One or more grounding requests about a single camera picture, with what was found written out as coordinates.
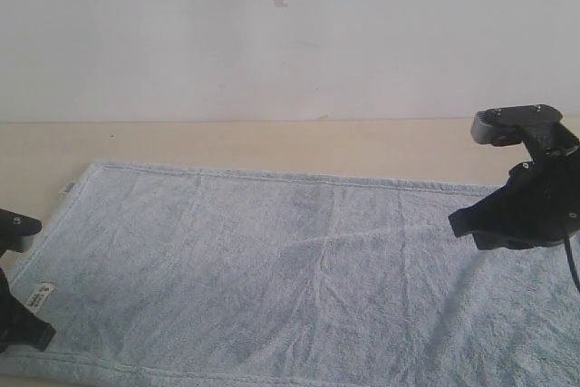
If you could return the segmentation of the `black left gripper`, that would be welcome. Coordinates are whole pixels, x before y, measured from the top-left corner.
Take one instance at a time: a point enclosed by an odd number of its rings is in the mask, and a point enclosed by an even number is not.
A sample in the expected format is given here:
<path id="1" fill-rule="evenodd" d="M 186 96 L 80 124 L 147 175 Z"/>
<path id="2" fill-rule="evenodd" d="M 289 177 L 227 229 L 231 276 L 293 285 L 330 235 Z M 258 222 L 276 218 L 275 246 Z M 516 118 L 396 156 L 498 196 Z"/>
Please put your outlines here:
<path id="1" fill-rule="evenodd" d="M 9 345 L 26 345 L 37 351 L 47 349 L 55 329 L 24 307 L 11 293 L 1 270 L 1 352 Z"/>

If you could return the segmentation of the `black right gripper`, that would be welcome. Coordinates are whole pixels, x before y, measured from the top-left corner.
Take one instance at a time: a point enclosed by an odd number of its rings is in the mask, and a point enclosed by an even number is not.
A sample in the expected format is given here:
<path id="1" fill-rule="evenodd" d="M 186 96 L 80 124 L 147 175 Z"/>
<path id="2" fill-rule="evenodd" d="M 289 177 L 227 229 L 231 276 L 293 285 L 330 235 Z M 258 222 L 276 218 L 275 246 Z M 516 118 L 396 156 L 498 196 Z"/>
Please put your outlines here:
<path id="1" fill-rule="evenodd" d="M 579 232 L 579 153 L 553 158 L 493 194 L 449 215 L 455 237 L 478 250 L 551 247 Z"/>

